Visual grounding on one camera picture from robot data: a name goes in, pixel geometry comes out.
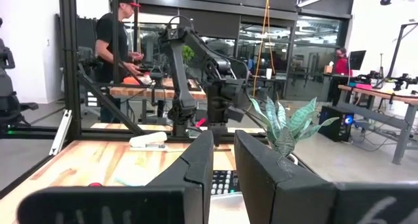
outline robotic arm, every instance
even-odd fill
[[[171,28],[168,24],[159,40],[170,59],[175,91],[173,106],[169,112],[169,119],[175,122],[173,135],[186,136],[187,121],[196,112],[196,103],[188,90],[183,64],[182,48],[186,44],[199,57],[198,69],[202,74],[196,77],[201,78],[200,84],[208,99],[208,129],[214,134],[214,144],[219,146],[221,136],[227,133],[228,119],[241,121],[244,116],[239,106],[246,97],[246,64],[209,49],[192,27]]]

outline snake plant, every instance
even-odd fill
[[[287,157],[293,152],[298,141],[310,138],[322,126],[328,126],[338,119],[338,117],[330,118],[321,125],[309,127],[315,114],[316,98],[306,106],[299,108],[290,120],[286,120],[286,112],[280,102],[278,102],[279,107],[276,110],[276,105],[270,98],[267,98],[265,114],[261,112],[256,100],[251,99],[251,102],[263,123],[267,125],[265,130],[270,146],[283,157]]]

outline woman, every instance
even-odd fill
[[[348,72],[347,50],[345,48],[341,48],[337,50],[336,55],[337,55],[337,64],[335,66],[335,74],[353,76],[352,70]]]

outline gray floor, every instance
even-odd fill
[[[300,106],[306,104],[296,101],[284,101],[290,108],[288,115]],[[137,118],[140,116],[140,104],[132,102],[132,108]],[[62,117],[63,104],[52,103],[40,105],[39,110],[25,112],[29,122],[34,125],[58,126]],[[91,127],[99,122],[97,116],[87,113],[82,116],[82,127]],[[256,127],[249,118],[243,122],[231,121],[229,127]],[[356,141],[361,139],[359,131],[353,129]],[[367,139],[374,144],[381,144],[384,138],[370,134]],[[47,140],[0,140],[0,189],[18,178],[42,158],[47,156],[52,141]],[[382,146],[375,152],[375,145],[364,141],[352,144],[335,143],[323,135],[316,134],[297,144],[295,153],[321,177],[335,182],[399,182],[418,180],[418,151],[408,150],[401,165],[391,163],[395,145]]]

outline man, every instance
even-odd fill
[[[103,62],[101,70],[97,71],[97,81],[102,83],[109,83],[113,81],[113,24],[117,22],[118,29],[118,52],[119,58],[123,62],[126,68],[128,68],[133,74],[139,75],[138,67],[129,61],[141,60],[144,56],[138,52],[128,52],[128,39],[125,26],[122,20],[130,18],[134,13],[134,7],[139,7],[134,0],[118,0],[118,21],[114,21],[114,15],[109,12],[105,14],[97,22],[96,27],[96,54],[99,56],[99,60]],[[127,71],[120,67],[120,82],[127,76]],[[110,98],[112,102],[120,108],[120,99]],[[112,113],[106,107],[102,106],[100,110],[100,119],[102,123],[119,123],[119,119],[114,117]]]

